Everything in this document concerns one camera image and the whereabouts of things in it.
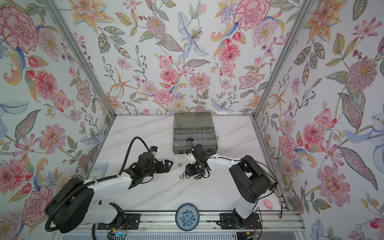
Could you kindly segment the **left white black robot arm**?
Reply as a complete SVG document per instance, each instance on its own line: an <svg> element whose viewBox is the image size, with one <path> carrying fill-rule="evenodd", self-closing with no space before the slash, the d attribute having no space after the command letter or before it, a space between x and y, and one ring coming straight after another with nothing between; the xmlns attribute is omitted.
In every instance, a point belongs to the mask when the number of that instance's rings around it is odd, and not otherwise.
<svg viewBox="0 0 384 240"><path fill-rule="evenodd" d="M154 152L145 152L139 155L136 163L117 175L92 181L69 180L45 208L46 232L68 233L80 225L94 224L122 228L128 222L125 211L103 198L135 188L147 177L168 173L173 164L169 160L157 160Z"/></svg>

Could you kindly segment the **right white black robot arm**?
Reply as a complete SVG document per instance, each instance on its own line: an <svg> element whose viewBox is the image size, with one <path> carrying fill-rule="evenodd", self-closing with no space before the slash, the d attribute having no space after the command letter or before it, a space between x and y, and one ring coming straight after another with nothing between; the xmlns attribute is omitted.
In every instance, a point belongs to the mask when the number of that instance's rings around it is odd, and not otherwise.
<svg viewBox="0 0 384 240"><path fill-rule="evenodd" d="M189 164L185 174L189 177L208 178L212 171L230 174L240 195L241 202L233 210L233 218L238 224L250 220L259 199L266 197L266 192L274 192L277 180L267 173L262 163L246 155L240 159L224 157L205 151L202 145L196 145L184 153Z"/></svg>

